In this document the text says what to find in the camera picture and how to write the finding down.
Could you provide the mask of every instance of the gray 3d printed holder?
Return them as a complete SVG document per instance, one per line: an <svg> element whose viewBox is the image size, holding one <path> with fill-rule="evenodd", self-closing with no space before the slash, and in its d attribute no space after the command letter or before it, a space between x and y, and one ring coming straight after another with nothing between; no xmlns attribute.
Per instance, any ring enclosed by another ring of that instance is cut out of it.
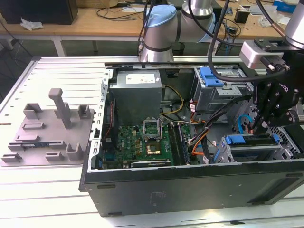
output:
<svg viewBox="0 0 304 228"><path fill-rule="evenodd" d="M14 140L4 154L1 166L82 164L87 149L94 110L81 104L69 109L61 89L51 89L49 98L56 110L42 110L39 104L27 104Z"/></svg>

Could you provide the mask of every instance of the label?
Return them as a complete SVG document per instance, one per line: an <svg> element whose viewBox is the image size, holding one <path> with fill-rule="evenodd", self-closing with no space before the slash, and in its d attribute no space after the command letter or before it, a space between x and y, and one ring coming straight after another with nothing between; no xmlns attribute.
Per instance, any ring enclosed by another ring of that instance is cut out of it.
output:
<svg viewBox="0 0 304 228"><path fill-rule="evenodd" d="M126 84L151 84L151 83L155 83L154 74L128 74L126 77Z"/></svg>
<svg viewBox="0 0 304 228"><path fill-rule="evenodd" d="M25 146L25 147L35 147L34 144L22 144L21 146Z"/></svg>
<svg viewBox="0 0 304 228"><path fill-rule="evenodd" d="M208 160L208 158L206 158L205 155L203 156L203 161L204 161L206 164L209 164L209 160Z"/></svg>
<svg viewBox="0 0 304 228"><path fill-rule="evenodd" d="M191 109L191 112L195 112L195 105L190 104L190 109Z"/></svg>
<svg viewBox="0 0 304 228"><path fill-rule="evenodd" d="M213 146L217 146L217 142L216 141L211 141L211 144L213 145Z"/></svg>

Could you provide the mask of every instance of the yellow wire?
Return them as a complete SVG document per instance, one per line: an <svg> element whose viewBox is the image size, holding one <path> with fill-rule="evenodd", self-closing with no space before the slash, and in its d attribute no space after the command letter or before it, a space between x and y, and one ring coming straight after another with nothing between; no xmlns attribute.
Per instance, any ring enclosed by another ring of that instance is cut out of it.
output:
<svg viewBox="0 0 304 228"><path fill-rule="evenodd" d="M171 111L171 112L167 112L167 113L161 113L161 114L174 114L174 113L179 112L184 106L184 99L181 97L180 93L177 92L177 90L174 89L173 87L171 87L170 85L165 85L165 87L168 87L168 88L172 89L180 97L181 105L180 105L179 109L177 109L175 111Z"/></svg>

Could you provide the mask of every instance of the blue latch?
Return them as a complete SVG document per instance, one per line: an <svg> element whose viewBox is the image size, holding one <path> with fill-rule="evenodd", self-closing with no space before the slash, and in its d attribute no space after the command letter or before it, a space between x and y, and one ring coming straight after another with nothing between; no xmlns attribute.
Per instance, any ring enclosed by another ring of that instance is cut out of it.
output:
<svg viewBox="0 0 304 228"><path fill-rule="evenodd" d="M244 137L242 135L227 135L227 137L225 137L226 143L228 145L230 144L245 144L246 141L244 139Z"/></svg>
<svg viewBox="0 0 304 228"><path fill-rule="evenodd" d="M223 87L224 83L221 80L218 80L209 67L201 67L199 69L200 77L204 79L206 87Z"/></svg>
<svg viewBox="0 0 304 228"><path fill-rule="evenodd" d="M273 139L275 140L275 142L276 142L277 144L280 143L281 138L280 138L280 136L279 136L278 134L273 134L272 137L273 137Z"/></svg>

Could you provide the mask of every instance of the wooden desk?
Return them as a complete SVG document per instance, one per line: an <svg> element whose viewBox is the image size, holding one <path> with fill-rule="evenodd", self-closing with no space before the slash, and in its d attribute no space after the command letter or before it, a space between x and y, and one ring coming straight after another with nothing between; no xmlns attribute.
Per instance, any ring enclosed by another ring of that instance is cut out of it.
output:
<svg viewBox="0 0 304 228"><path fill-rule="evenodd" d="M224 1L218 1L218 3L223 6ZM247 0L241 0L240 2L230 3L230 6L234 10L241 4L251 4ZM122 15L130 14L129 12L109 12L108 17L118 17ZM234 19L235 15L226 17L230 20ZM139 32L142 28L142 20L136 15L133 15L135 20L130 21L111 21L104 18L98 17L96 15L95 9L91 8L79 8L78 16L72 25L54 25L54 24L44 24L43 29L29 31L24 29L19 24L9 25L4 19L4 24L6 28L17 38L17 39L35 39L35 40L52 40L55 44L57 53L59 56L65 56L65 50L61 44L62 40L116 40L116 41L136 41L138 39ZM272 28L263 28L259 25L258 19L260 16L250 16L248 17L246 24L240 24L242 28L241 34L238 36L238 41L243 41L244 39L254 39L256 37L278 37L279 34ZM223 38L225 30L222 27L218 37ZM0 26L0 39L7 40L11 39L10 35Z"/></svg>

